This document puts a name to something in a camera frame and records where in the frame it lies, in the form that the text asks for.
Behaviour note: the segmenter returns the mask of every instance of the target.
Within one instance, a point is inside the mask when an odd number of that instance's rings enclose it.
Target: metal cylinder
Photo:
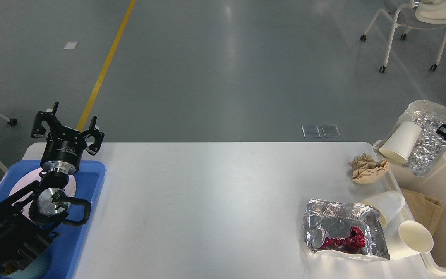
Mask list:
[[[48,141],[41,159],[45,171],[58,171],[72,175],[78,171],[82,149],[72,141]]]
[[[69,207],[70,203],[53,203],[51,200],[58,196],[67,196],[67,194],[60,188],[48,188],[42,191],[37,199],[37,209],[39,210],[39,213],[52,217],[64,212]]]

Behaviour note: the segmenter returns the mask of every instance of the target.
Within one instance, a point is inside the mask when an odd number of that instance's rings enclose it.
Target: yellow floor line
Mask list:
[[[94,85],[94,89],[92,89],[89,100],[87,101],[87,104],[85,105],[85,108],[84,108],[84,111],[82,112],[82,116],[80,117],[80,120],[78,121],[78,124],[77,124],[78,131],[82,131],[82,129],[84,128],[85,122],[87,121],[87,118],[89,117],[89,113],[91,112],[92,106],[94,105],[94,101],[96,100],[96,97],[98,95],[99,88],[101,88],[101,84],[103,83],[104,77],[106,76],[108,67],[110,67],[111,60],[113,59],[113,55],[115,55],[115,51],[117,50],[118,42],[120,41],[120,38],[122,37],[122,34],[124,32],[125,26],[127,25],[127,21],[129,20],[130,13],[132,12],[134,5],[135,5],[135,0],[131,0],[129,8],[127,9],[127,11],[125,13],[124,19],[122,20],[122,23],[120,24],[120,28],[118,28],[118,32],[115,37],[115,40],[113,41],[113,44],[111,45],[110,52],[108,53],[108,56],[106,57],[106,60],[104,61],[103,68],[101,69],[101,72],[99,73],[96,84]]]

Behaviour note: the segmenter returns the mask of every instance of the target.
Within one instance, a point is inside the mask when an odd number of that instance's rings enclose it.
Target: aluminum foil tray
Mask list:
[[[304,241],[312,253],[363,261],[389,260],[390,254],[378,219],[379,212],[369,205],[312,199],[307,204],[303,219]],[[318,245],[318,241],[322,240],[317,237],[321,228],[328,232],[329,237],[345,237],[352,226],[359,227],[366,238],[366,246],[359,249],[358,254],[342,252],[338,247],[319,249],[321,243]]]

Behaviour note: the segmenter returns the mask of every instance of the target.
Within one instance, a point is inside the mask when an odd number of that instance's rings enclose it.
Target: crumpled brown paper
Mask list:
[[[352,181],[366,185],[376,182],[388,171],[390,163],[383,160],[375,162],[371,155],[366,153],[356,156],[354,161],[348,163],[354,171]]]

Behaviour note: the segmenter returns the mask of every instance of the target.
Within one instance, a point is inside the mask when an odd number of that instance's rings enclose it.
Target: plastic bag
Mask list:
[[[430,101],[414,101],[398,118],[390,134],[382,141],[377,141],[373,149],[377,155],[384,158],[379,153],[379,148],[395,132],[398,126],[404,121],[416,123],[421,127],[421,134],[412,149],[407,163],[400,164],[388,160],[398,166],[402,166],[412,172],[413,175],[421,177],[429,173],[446,150],[446,140],[436,133],[441,124],[446,124],[446,107]]]

